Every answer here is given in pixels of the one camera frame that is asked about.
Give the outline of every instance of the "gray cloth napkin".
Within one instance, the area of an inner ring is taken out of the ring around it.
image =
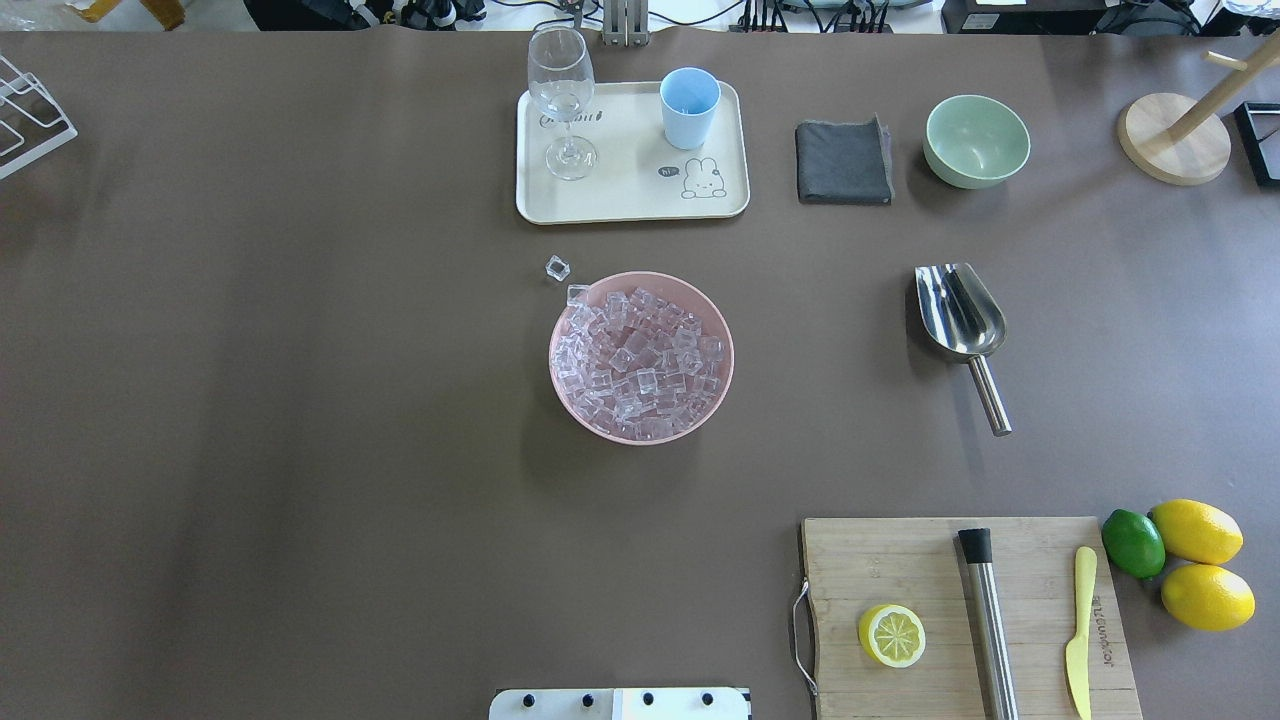
[[[796,186],[801,202],[888,205],[893,164],[888,128],[805,120],[796,126]]]

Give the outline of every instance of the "wooden mug stand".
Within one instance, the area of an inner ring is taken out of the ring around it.
[[[1139,97],[1120,113],[1116,135],[1125,155],[1148,176],[1170,184],[1206,183],[1226,168],[1231,137],[1217,110],[1263,69],[1280,63],[1280,32],[1247,60],[1217,53],[1204,59],[1231,74],[1199,101],[1175,92]]]

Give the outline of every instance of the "green lime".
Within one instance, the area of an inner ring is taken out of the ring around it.
[[[1116,510],[1102,523],[1107,557],[1134,578],[1155,578],[1165,569],[1165,541],[1156,524],[1129,510]]]

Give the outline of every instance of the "butter knife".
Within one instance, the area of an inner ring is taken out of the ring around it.
[[[1066,685],[1075,711],[1092,720],[1089,710],[1089,611],[1093,609],[1093,583],[1098,574],[1098,553],[1092,547],[1075,551],[1075,637],[1066,642]]]

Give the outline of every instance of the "bamboo cutting board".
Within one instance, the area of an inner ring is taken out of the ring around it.
[[[978,634],[956,530],[991,528],[996,588],[1021,717],[1076,717],[1064,648],[1075,633],[1075,548],[1098,553],[1089,647],[1097,720],[1140,720],[1129,650],[1096,518],[810,518],[805,574],[813,611],[818,720],[984,719]],[[904,670],[872,660],[858,619],[905,605],[924,623],[925,651]]]

